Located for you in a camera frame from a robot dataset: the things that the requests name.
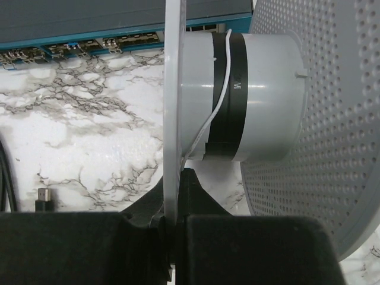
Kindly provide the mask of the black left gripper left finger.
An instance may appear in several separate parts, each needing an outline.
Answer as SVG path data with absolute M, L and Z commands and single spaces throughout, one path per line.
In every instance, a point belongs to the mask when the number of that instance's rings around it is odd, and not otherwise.
M 165 284 L 157 183 L 121 212 L 1 214 L 2 284 Z

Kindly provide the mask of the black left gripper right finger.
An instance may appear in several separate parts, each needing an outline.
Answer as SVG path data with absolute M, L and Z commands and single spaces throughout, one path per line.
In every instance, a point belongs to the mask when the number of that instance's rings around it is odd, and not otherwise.
M 233 216 L 193 169 L 180 176 L 176 284 L 344 284 L 323 226 L 306 217 Z

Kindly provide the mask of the grey perforated cable spool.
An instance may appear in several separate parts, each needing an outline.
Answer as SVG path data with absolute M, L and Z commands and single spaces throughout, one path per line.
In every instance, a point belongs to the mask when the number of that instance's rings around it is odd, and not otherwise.
M 164 27 L 163 190 L 239 162 L 255 216 L 320 221 L 339 259 L 379 226 L 379 2 L 258 1 L 247 33 Z

